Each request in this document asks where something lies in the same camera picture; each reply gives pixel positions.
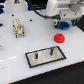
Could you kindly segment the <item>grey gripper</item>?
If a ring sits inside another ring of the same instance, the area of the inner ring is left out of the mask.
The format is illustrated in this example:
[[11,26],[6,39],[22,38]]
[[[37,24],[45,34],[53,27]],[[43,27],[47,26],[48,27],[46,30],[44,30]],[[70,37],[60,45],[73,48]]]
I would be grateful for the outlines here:
[[59,26],[60,21],[71,20],[72,26],[76,25],[76,20],[80,16],[79,12],[73,12],[71,9],[62,9],[59,11],[56,22],[54,24],[55,27]]

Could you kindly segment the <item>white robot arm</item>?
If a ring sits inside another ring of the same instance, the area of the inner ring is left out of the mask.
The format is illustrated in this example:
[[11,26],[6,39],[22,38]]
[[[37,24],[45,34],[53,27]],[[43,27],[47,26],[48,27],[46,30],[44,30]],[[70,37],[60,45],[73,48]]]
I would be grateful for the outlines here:
[[70,22],[75,26],[81,16],[79,0],[48,0],[46,13],[55,16],[54,27],[57,28],[62,22]]

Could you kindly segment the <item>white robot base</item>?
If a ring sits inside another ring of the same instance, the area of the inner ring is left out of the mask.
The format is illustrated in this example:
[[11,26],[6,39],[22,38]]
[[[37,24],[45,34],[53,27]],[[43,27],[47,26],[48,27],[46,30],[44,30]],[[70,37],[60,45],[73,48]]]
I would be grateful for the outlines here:
[[5,9],[7,13],[24,12],[27,10],[27,3],[25,0],[6,0]]

